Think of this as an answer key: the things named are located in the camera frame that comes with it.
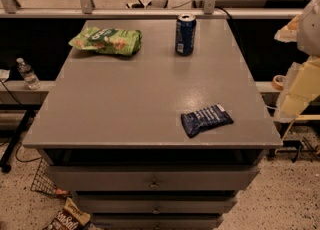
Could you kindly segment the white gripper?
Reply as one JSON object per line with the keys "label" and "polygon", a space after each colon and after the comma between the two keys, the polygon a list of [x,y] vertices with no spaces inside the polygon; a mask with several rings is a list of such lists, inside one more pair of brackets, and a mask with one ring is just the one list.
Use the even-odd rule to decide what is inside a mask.
{"label": "white gripper", "polygon": [[295,16],[279,29],[274,39],[296,42],[308,54],[304,63],[293,62],[286,74],[284,90],[279,97],[281,116],[298,116],[320,96],[320,16],[307,13]]}

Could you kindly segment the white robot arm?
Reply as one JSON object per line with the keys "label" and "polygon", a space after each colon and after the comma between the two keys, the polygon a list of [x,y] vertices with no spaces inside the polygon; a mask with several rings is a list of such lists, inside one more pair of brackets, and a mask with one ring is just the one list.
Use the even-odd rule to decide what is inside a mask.
{"label": "white robot arm", "polygon": [[276,103],[277,118],[296,118],[320,96],[320,0],[311,0],[274,39],[296,42],[298,50],[308,55],[304,63],[291,65]]}

